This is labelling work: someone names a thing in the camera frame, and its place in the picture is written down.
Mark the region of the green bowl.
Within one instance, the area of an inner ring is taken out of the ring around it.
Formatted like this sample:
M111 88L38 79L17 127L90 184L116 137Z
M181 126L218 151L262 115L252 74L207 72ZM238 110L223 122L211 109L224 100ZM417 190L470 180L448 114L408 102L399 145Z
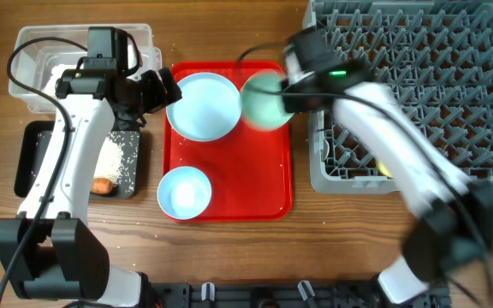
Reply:
M254 128L273 131L284 126L293 117L277 95L255 92L256 87L267 92L281 91L283 75L273 70L262 70L252 75L241 88L242 117Z

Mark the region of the yellow plastic cup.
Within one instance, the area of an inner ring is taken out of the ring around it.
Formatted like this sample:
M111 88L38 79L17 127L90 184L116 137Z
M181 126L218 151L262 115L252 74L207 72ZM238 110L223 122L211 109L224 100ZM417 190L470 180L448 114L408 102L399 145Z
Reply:
M392 178L393 177L393 175L389 172L389 170L385 167L385 165L381 161L377 161L376 166L377 166L378 171L382 175L384 175L384 176L386 176L388 178Z

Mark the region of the light blue bowl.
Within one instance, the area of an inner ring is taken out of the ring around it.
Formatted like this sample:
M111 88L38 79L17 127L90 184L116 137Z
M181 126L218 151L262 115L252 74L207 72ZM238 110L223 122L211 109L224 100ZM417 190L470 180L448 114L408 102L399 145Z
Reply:
M163 176L157 187L157 201L169 217L185 221L200 216L209 206L212 186L200 169L180 166Z

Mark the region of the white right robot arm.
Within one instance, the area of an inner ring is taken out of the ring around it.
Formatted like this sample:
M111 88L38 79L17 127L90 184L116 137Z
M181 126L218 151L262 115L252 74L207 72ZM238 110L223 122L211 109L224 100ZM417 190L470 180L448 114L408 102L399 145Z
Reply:
M493 185L454 166L401 111L375 71L342 60L322 34L304 29L283 50L286 111L330 111L388 169L416 222L401 255L377 277L386 302L403 305L472 261L484 265L493 301Z

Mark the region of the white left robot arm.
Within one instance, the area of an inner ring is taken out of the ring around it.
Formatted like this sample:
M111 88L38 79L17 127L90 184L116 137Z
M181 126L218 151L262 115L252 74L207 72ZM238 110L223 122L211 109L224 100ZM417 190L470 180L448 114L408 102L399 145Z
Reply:
M181 98L167 68L128 65L133 36L91 27L86 55L62 73L49 101L56 119L28 195L13 218L0 218L2 287L20 299L67 300L94 307L159 307L147 275L120 269L88 227L87 208L99 153L118 123L145 124Z

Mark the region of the orange carrot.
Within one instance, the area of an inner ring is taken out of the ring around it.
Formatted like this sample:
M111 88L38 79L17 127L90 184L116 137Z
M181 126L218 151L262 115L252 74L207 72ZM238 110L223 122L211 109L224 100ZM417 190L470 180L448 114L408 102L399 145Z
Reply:
M90 192L97 195L110 194L114 189L114 184L106 178L95 178L92 181Z

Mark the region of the light blue plate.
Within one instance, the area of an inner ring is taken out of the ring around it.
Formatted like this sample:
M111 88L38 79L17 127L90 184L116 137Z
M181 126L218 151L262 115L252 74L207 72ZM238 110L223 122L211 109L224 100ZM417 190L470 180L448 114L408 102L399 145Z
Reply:
M170 126L185 139L210 142L230 133L241 118L237 87L209 72L191 74L178 82L182 98L166 108Z

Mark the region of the white tissue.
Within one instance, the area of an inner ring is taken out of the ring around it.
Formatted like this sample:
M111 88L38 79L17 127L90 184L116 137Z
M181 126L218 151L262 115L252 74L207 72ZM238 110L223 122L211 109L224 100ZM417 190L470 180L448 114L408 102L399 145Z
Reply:
M65 70L71 69L72 65L59 64L55 66L50 72L50 78L47 81L45 87L43 88L43 92L52 97L56 96L56 82L58 79L62 77L62 74Z

